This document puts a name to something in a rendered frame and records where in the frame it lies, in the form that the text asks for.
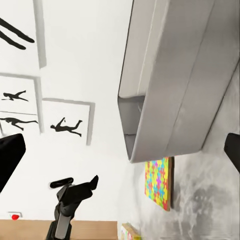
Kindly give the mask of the jigsaw puzzle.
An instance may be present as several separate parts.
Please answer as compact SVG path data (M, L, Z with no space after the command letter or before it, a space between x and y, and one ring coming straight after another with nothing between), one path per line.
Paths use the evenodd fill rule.
M172 157L145 163L144 194L166 211L171 211Z

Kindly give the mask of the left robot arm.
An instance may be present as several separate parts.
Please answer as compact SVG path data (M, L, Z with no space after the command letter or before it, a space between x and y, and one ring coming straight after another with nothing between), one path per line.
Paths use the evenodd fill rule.
M47 240L70 240L71 220L81 202L93 196L92 191L97 188L99 176L79 185L73 185L73 182L73 177L66 177L47 184L49 190L61 188L56 193L58 204L54 209L55 219L51 221Z

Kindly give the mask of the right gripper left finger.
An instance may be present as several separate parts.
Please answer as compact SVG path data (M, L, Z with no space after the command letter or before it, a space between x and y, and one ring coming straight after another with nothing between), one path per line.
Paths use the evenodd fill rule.
M0 138L0 193L26 153L22 133Z

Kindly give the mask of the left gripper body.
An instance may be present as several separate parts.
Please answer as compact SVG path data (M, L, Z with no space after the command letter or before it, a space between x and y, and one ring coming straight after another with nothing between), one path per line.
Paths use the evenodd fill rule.
M93 192L88 185L81 188L77 188L77 189L75 189L74 187L77 187L77 186L74 185L68 188L64 199L65 200L71 200L74 198L78 198L78 199L67 202L67 203L61 203L62 208L64 208L67 212L78 211L77 209L80 206L81 202L93 196Z

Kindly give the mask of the board game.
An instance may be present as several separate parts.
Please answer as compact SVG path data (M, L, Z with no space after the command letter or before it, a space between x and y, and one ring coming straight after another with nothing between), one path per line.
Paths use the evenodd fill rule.
M142 237L136 233L128 224L120 225L119 240L142 240Z

